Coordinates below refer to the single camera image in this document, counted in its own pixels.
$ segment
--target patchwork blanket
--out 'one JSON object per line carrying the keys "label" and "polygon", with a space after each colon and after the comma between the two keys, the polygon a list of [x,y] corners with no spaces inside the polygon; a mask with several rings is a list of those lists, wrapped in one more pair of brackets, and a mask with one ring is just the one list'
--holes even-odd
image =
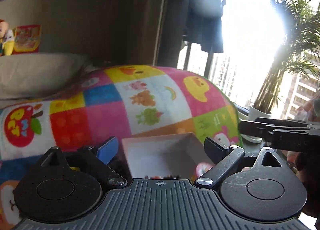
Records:
{"label": "patchwork blanket", "polygon": [[12,190],[52,146],[73,151],[110,136],[121,142],[186,132],[202,142],[213,137],[226,146],[241,145],[237,124],[234,105],[210,81],[144,65],[96,70],[53,98],[0,110],[0,229],[19,221]]}

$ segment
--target window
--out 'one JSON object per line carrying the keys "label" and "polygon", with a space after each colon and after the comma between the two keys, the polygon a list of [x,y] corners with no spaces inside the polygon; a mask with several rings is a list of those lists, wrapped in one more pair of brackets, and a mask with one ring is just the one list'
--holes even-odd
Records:
{"label": "window", "polygon": [[301,76],[300,81],[308,86],[314,87],[314,88],[318,88],[319,83],[317,82],[316,79],[312,78],[312,77],[307,77],[305,75]]}
{"label": "window", "polygon": [[303,96],[306,96],[307,98],[311,98],[316,94],[315,91],[312,91],[312,90],[305,88],[304,86],[301,86],[301,85],[298,85],[297,92]]}
{"label": "window", "polygon": [[294,99],[293,99],[293,102],[294,102],[294,104],[296,104],[298,106],[302,106],[307,102],[307,100],[302,99],[302,98],[300,98],[298,96],[295,96]]}
{"label": "window", "polygon": [[290,114],[296,115],[297,114],[297,109],[295,107],[290,108]]}
{"label": "window", "polygon": [[[284,38],[282,20],[269,0],[226,0],[222,33],[224,53],[213,54],[208,79],[231,101],[249,108]],[[179,61],[184,60],[185,55],[186,47],[180,52]],[[201,45],[192,44],[188,70],[203,75],[207,58],[208,53],[201,51]],[[289,114],[294,115],[292,103],[305,104],[305,99],[314,96],[317,88],[318,82],[312,76],[285,74],[280,100],[272,110],[274,117],[288,119]]]}

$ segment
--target fruit print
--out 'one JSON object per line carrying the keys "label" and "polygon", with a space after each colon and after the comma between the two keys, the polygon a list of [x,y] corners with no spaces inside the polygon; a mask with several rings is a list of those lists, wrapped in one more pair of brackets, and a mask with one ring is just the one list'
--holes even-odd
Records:
{"label": "fruit print", "polygon": [[146,90],[147,84],[141,82],[140,80],[137,80],[135,82],[130,83],[129,85],[124,85],[124,89],[129,90],[129,89],[134,89],[134,90]]}
{"label": "fruit print", "polygon": [[156,102],[154,101],[154,95],[150,95],[149,90],[144,90],[132,97],[130,99],[132,100],[132,104],[142,104],[143,106],[147,107],[154,107],[156,105]]}
{"label": "fruit print", "polygon": [[160,117],[163,115],[156,108],[147,108],[143,110],[139,115],[136,115],[138,119],[138,124],[143,125],[154,125],[160,122]]}
{"label": "fruit print", "polygon": [[16,147],[25,147],[31,143],[35,134],[41,134],[42,128],[37,117],[43,115],[43,111],[33,114],[31,105],[13,109],[4,122],[4,132],[8,141]]}

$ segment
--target palm plant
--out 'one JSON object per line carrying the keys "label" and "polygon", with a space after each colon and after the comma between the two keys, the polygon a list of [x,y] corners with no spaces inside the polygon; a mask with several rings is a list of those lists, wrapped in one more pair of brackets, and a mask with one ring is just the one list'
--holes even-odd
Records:
{"label": "palm plant", "polygon": [[320,63],[320,2],[315,10],[310,5],[312,0],[270,1],[283,20],[285,38],[253,104],[267,114],[277,104],[285,72],[307,77],[312,74],[320,79],[316,65]]}

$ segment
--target cardboard box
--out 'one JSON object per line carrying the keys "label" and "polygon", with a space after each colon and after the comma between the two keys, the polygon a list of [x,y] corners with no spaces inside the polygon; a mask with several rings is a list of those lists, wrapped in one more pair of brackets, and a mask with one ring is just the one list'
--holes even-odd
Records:
{"label": "cardboard box", "polygon": [[181,175],[191,178],[201,162],[213,162],[193,133],[122,139],[132,178]]}

